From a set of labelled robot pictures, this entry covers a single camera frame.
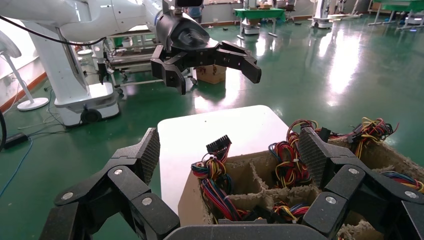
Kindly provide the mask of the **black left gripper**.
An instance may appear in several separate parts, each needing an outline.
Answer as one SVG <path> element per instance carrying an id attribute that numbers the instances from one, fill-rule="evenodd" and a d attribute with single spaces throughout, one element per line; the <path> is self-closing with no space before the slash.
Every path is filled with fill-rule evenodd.
<path id="1" fill-rule="evenodd" d="M 262 70 L 248 49 L 223 40 L 221 43 L 187 14 L 163 13 L 155 25 L 159 45 L 150 58 L 151 73 L 163 80 L 167 87 L 186 94 L 186 80 L 182 74 L 188 67 L 219 65 L 241 71 L 253 84 L 258 84 Z"/>

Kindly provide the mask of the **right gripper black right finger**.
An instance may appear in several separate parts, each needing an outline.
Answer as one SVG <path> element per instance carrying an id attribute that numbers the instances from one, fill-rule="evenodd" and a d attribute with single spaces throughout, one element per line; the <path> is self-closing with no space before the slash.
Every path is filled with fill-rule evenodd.
<path id="1" fill-rule="evenodd" d="M 302 223 L 335 240 L 349 212 L 355 212 L 386 240 L 424 237 L 424 196 L 368 168 L 348 148 L 324 142 L 316 132 L 300 131 L 301 161 L 320 189 Z"/>

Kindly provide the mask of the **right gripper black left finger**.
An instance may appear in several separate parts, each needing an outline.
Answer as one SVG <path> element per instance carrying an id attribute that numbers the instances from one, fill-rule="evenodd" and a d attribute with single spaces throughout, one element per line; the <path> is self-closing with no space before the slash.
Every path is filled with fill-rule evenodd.
<path id="1" fill-rule="evenodd" d="M 139 143 L 117 149 L 100 171 L 56 196 L 40 239 L 90 240 L 116 214 L 140 239 L 165 239 L 180 219 L 149 186 L 159 156 L 159 133 L 151 127 Z"/>

